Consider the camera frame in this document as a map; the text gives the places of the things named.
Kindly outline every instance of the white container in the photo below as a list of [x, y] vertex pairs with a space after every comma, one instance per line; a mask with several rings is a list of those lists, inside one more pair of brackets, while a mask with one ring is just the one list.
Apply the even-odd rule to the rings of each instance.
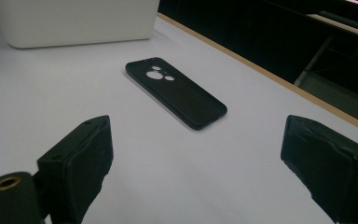
[[15, 48], [146, 39], [159, 0], [0, 0], [0, 32]]

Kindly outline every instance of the table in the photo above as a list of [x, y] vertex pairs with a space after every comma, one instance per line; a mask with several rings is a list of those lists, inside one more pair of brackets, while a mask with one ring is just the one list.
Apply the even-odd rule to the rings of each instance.
[[[358, 142], [358, 122], [165, 20], [140, 41], [24, 50], [0, 36], [0, 175], [34, 174], [79, 123], [109, 115], [115, 158], [83, 223], [332, 223], [280, 159], [284, 124], [315, 119]], [[228, 113], [200, 132], [182, 125], [126, 75], [150, 57]]]

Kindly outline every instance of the black phone case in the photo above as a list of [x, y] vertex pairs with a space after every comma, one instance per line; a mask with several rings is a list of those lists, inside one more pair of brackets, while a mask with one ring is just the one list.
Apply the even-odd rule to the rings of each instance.
[[194, 130], [203, 129], [227, 113], [224, 104], [160, 58], [127, 63], [126, 70], [130, 77]]

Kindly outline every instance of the tabletop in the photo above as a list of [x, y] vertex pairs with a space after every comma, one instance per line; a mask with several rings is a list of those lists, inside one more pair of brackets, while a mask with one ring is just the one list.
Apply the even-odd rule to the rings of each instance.
[[[83, 223], [332, 223], [280, 159], [289, 115], [358, 143], [358, 127], [157, 17], [146, 40], [13, 49], [0, 35], [0, 175], [36, 160], [84, 120], [108, 115], [115, 158]], [[126, 74], [160, 57], [223, 102], [202, 131]]]

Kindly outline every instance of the white table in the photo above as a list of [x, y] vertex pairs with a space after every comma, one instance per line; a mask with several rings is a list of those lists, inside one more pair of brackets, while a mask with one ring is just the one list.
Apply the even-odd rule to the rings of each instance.
[[[124, 66], [161, 57], [228, 108], [191, 131]], [[358, 128], [157, 18], [150, 40], [13, 49], [0, 36], [0, 175], [36, 160], [79, 123], [111, 118], [115, 158], [83, 223], [333, 223], [280, 159], [290, 114], [358, 142]]]

